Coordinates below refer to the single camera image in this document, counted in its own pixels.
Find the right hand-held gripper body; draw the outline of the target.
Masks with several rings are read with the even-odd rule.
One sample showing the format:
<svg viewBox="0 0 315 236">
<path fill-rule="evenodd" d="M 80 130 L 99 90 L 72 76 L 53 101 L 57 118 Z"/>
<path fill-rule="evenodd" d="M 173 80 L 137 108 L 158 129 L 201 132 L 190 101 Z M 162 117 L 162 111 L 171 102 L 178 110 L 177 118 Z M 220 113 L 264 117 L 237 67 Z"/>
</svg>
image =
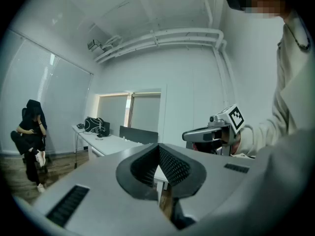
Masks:
<svg viewBox="0 0 315 236">
<path fill-rule="evenodd" d="M 200 152 L 230 156 L 244 123 L 237 104 L 233 104 L 210 116 L 207 126 L 184 132 L 182 139 Z"/>
</svg>

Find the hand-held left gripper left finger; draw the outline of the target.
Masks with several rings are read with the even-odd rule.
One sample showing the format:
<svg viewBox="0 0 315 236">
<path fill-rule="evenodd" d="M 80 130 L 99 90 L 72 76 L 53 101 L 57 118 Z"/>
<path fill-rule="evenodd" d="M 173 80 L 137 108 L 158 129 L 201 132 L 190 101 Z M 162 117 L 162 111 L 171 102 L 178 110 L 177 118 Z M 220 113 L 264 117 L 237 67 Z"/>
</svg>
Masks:
<svg viewBox="0 0 315 236">
<path fill-rule="evenodd" d="M 152 144 L 124 159 L 116 168 L 116 180 L 131 197 L 157 201 L 154 176 L 159 165 L 158 144 Z"/>
</svg>

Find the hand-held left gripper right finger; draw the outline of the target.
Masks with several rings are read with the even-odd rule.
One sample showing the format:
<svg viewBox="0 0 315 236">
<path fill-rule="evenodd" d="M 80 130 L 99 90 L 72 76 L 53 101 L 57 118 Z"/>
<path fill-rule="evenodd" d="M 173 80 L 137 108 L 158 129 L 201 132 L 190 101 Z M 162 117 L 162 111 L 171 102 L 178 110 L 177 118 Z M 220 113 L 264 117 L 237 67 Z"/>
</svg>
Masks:
<svg viewBox="0 0 315 236">
<path fill-rule="evenodd" d="M 183 199 L 195 195 L 206 180 L 205 167 L 165 144 L 158 145 L 158 152 L 158 165 L 172 187 L 173 197 Z"/>
</svg>

